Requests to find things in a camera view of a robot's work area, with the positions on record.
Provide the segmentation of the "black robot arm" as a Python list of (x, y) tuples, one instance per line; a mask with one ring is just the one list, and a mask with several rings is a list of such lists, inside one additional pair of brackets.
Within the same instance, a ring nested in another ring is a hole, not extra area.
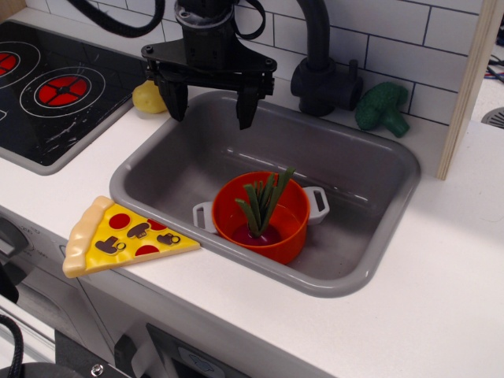
[(273, 93), (275, 60), (240, 41), (255, 39), (264, 30), (244, 35), (235, 23), (234, 1), (178, 1), (176, 21), (183, 37), (143, 47), (148, 80), (154, 82), (172, 118), (182, 121), (188, 88), (234, 91), (240, 129), (252, 125), (260, 100)]

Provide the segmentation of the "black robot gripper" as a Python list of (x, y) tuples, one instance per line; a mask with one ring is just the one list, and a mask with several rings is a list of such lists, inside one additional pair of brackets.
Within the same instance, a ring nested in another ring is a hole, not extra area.
[(271, 95), (276, 61), (244, 46), (226, 22), (214, 28), (183, 26), (183, 38), (142, 48), (147, 78), (154, 81), (172, 118), (182, 121), (188, 88), (238, 92), (239, 129), (249, 128), (261, 97)]

